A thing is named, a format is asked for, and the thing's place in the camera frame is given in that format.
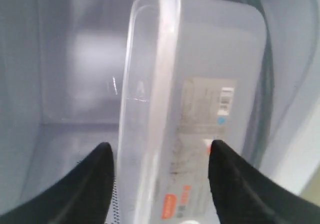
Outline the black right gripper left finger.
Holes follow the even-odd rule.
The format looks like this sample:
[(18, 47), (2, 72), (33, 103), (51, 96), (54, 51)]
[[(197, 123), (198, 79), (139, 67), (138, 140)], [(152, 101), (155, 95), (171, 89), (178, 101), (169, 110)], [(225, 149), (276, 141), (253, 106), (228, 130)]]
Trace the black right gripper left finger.
[(2, 224), (103, 224), (109, 212), (115, 162), (111, 145), (98, 144), (66, 176), (4, 213)]

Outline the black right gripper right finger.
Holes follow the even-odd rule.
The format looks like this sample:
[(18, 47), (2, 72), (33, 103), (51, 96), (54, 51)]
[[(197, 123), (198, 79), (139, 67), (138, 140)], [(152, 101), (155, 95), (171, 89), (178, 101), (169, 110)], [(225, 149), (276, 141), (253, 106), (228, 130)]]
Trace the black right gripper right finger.
[(221, 224), (318, 224), (319, 206), (287, 191), (222, 140), (208, 162), (212, 200)]

